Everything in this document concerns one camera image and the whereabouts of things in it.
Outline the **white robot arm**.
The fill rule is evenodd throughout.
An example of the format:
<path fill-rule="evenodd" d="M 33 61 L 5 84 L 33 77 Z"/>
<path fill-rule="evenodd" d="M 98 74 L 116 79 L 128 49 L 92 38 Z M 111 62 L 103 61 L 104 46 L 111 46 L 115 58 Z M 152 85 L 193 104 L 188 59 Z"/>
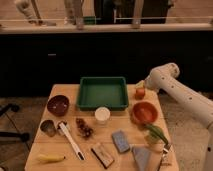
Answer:
<path fill-rule="evenodd" d="M 209 131 L 203 171 L 213 171 L 213 101 L 176 80 L 180 70 L 177 64 L 167 63 L 150 70 L 145 78 L 147 89 L 163 89 L 180 105 L 194 114 L 194 117 Z"/>

